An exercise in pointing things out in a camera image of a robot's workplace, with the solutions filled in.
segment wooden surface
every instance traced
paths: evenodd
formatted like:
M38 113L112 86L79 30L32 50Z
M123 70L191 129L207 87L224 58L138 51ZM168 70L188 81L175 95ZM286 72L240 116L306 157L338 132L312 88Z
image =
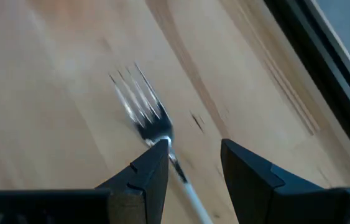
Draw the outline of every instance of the wooden surface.
M350 143L270 23L247 0L0 1L0 189L92 188L141 155L108 77L135 60L215 223L237 223L221 138L350 185ZM162 222L196 223L173 172Z

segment metal fork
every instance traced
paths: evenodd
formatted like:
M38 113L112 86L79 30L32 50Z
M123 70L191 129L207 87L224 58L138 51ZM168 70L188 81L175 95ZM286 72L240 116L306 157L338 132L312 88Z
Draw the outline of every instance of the metal fork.
M153 91L153 88L147 81L138 64L134 63L134 66L139 75L142 77L142 83L147 88L147 94L150 99L148 99L144 93L145 91L143 91L139 85L139 82L136 81L130 70L126 67L126 70L131 78L131 84L128 84L128 82L125 81L124 76L119 70L117 72L121 77L122 86L126 89L127 97L125 97L120 90L119 84L110 75L119 100L124 105L126 113L132 119L133 125L138 130L140 136L149 147L153 146L162 139L166 139L168 141L169 160L174 166L178 177L184 186L185 192L187 193L191 204L200 218L200 221L204 224L213 223L183 169L180 167L179 161L172 148L173 128L168 113L162 106L160 100L155 94L155 91Z

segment wood grain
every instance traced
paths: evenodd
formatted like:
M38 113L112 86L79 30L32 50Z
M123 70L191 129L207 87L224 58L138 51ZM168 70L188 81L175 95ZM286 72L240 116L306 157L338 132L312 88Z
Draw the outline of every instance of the wood grain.
M273 52L287 49L254 40L264 23L230 6L252 10L230 0L0 1L0 189L92 188L141 155L108 77L135 60L215 223L237 223L221 138L324 187L350 185L340 131L292 76L302 68L279 64ZM163 223L196 222L171 170Z

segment white fork handle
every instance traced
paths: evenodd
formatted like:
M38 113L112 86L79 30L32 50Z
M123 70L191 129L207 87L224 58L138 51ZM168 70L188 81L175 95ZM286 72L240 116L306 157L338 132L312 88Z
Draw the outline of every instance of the white fork handle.
M210 216L208 215L208 212L205 210L204 205L201 203L200 198L198 197L197 193L195 192L193 186L188 181L186 183L183 183L185 186L185 192L187 193L191 204L193 205L193 208L196 210L200 221L203 224L213 224Z

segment black frame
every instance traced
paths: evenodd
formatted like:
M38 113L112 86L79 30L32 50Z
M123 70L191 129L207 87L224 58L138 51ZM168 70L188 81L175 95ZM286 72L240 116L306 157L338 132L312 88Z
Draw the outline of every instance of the black frame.
M310 0L264 0L350 138L350 59Z

